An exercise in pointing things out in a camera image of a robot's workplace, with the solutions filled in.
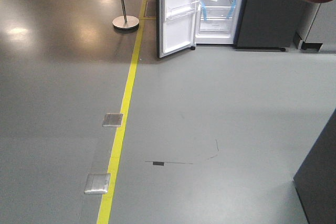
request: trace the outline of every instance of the gray floor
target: gray floor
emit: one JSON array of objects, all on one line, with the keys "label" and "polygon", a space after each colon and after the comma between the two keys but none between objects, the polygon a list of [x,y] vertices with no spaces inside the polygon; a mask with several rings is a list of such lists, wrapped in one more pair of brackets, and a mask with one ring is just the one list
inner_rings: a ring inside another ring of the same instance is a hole
[{"label": "gray floor", "polygon": [[[83,188],[107,169],[135,33],[111,29],[119,0],[0,9],[0,222],[96,223]],[[154,20],[143,38],[110,223],[306,224],[292,177],[334,110],[335,55],[157,60]]]},{"label": "gray floor", "polygon": [[306,224],[292,178],[334,110],[335,55],[199,46],[159,61],[152,42],[110,223]]},{"label": "gray floor", "polygon": [[[139,15],[142,0],[126,0]],[[0,223],[96,223],[136,33],[120,0],[0,0]]]}]

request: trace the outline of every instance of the refrigerator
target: refrigerator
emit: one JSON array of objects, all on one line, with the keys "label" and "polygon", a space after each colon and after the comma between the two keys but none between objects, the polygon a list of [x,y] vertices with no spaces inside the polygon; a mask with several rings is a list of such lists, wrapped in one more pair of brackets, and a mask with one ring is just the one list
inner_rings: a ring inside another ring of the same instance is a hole
[{"label": "refrigerator", "polygon": [[196,44],[233,44],[242,0],[157,0],[158,57]]}]

